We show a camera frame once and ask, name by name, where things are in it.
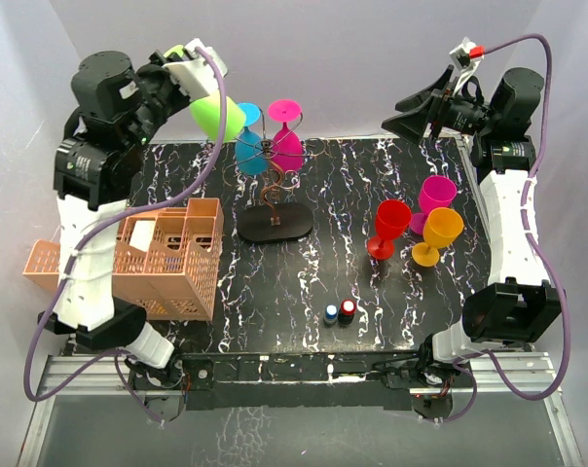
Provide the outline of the blue plastic wine glass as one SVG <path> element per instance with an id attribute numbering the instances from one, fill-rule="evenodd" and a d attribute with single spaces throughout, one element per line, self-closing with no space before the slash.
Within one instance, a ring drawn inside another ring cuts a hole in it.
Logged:
<path id="1" fill-rule="evenodd" d="M 262 138 L 250 129 L 260 120 L 262 113 L 253 103 L 240 103 L 239 108 L 244 113 L 245 123 L 235 144 L 236 164 L 243 174 L 256 176 L 268 168 L 268 162 L 263 156 Z"/>

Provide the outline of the red plastic wine glass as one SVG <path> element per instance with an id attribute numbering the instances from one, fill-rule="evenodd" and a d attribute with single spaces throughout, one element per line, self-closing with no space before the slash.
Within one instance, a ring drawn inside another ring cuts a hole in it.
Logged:
<path id="1" fill-rule="evenodd" d="M 399 199 L 384 200 L 378 207 L 376 235 L 367 242 L 369 255 L 379 261 L 389 259 L 394 253 L 393 241 L 403 235 L 412 219 L 410 207 Z"/>

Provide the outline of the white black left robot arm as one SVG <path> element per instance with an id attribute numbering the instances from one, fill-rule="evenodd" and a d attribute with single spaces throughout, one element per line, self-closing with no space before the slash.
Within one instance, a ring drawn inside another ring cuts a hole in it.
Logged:
<path id="1" fill-rule="evenodd" d="M 166 69 L 180 58 L 155 52 L 134 68 L 126 54 L 104 51 L 83 59 L 72 77 L 78 106 L 65 123 L 54 170 L 63 289 L 44 321 L 50 332 L 73 333 L 90 350 L 124 349 L 150 366 L 163 388 L 181 381 L 184 366 L 143 307 L 114 297 L 112 276 L 118 216 L 144 147 L 190 103 Z"/>

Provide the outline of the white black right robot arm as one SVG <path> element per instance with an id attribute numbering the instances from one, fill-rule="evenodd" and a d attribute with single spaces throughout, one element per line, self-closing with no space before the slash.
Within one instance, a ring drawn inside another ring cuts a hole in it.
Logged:
<path id="1" fill-rule="evenodd" d="M 562 312 L 561 299 L 542 260 L 533 213 L 536 151 L 527 130 L 545 81 L 528 68 L 503 75 L 490 100 L 469 77 L 462 84 L 447 67 L 423 90 L 398 101 L 397 116 L 383 129 L 413 144 L 436 138 L 442 128 L 473 138 L 470 161 L 485 206 L 491 249 L 488 284 L 468 297 L 459 321 L 426 338 L 419 349 L 418 378 L 436 386 L 454 361 L 513 343 L 534 343 Z"/>

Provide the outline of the green plastic wine glass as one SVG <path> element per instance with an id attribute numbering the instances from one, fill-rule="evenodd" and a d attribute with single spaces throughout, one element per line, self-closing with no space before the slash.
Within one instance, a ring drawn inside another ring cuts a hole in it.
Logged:
<path id="1" fill-rule="evenodd" d="M 221 111 L 220 86 L 218 90 L 208 97 L 191 101 L 189 110 L 197 125 L 203 133 L 212 141 L 216 141 L 220 131 L 221 116 L 225 116 L 225 136 L 223 141 L 234 140 L 242 131 L 245 116 L 239 106 L 225 92 L 226 110 Z"/>

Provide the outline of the magenta plastic wine glass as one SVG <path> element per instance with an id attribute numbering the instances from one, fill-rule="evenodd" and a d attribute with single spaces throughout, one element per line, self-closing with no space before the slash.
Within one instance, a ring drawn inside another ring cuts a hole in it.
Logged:
<path id="1" fill-rule="evenodd" d="M 298 172 L 303 166 L 303 146 L 294 128 L 289 124 L 300 121 L 300 104 L 291 99 L 280 99 L 269 106 L 268 114 L 272 120 L 282 123 L 281 130 L 273 138 L 272 161 L 284 172 Z"/>

